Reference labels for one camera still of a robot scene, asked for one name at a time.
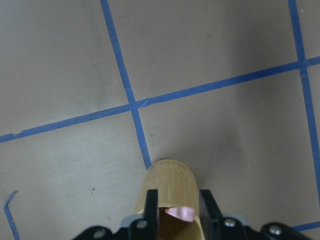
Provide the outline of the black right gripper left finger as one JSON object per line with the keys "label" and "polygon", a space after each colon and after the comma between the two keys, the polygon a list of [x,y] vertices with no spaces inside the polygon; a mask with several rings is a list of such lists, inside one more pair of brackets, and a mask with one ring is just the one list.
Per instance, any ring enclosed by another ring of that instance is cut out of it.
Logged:
{"label": "black right gripper left finger", "polygon": [[142,229],[146,240],[159,239],[159,207],[158,190],[150,189],[146,192],[144,205],[143,222],[145,227]]}

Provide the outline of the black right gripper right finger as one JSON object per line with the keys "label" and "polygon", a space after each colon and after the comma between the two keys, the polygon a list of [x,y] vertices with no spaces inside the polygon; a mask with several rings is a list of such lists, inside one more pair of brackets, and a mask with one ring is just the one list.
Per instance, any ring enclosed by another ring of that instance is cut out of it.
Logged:
{"label": "black right gripper right finger", "polygon": [[203,234],[207,240],[246,240],[245,228],[239,219],[225,216],[219,209],[212,192],[199,191],[199,213]]}

